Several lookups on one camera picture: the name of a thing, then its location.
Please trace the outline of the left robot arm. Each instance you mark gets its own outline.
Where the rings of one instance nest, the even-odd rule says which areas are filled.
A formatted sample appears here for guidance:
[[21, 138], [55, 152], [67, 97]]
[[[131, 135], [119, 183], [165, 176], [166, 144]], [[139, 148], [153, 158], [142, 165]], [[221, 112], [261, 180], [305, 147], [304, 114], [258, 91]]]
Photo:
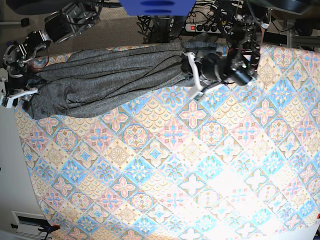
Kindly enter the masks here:
[[219, 0], [216, 6], [213, 16], [228, 45], [226, 57], [189, 48], [181, 66], [201, 90], [217, 84], [245, 86], [255, 79], [264, 33], [271, 22], [272, 10], [249, 0], [241, 9], [230, 0]]

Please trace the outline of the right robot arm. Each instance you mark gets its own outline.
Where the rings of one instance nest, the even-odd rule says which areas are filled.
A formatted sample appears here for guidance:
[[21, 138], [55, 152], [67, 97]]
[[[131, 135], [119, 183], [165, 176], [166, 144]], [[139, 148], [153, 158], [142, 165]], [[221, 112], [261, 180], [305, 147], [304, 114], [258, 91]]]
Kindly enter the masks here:
[[103, 0], [8, 0], [6, 4], [20, 15], [48, 14], [44, 29], [30, 32], [23, 43], [16, 41], [4, 53], [7, 71], [2, 93], [7, 95], [25, 88], [31, 74], [28, 65], [37, 54], [75, 37], [97, 23]]

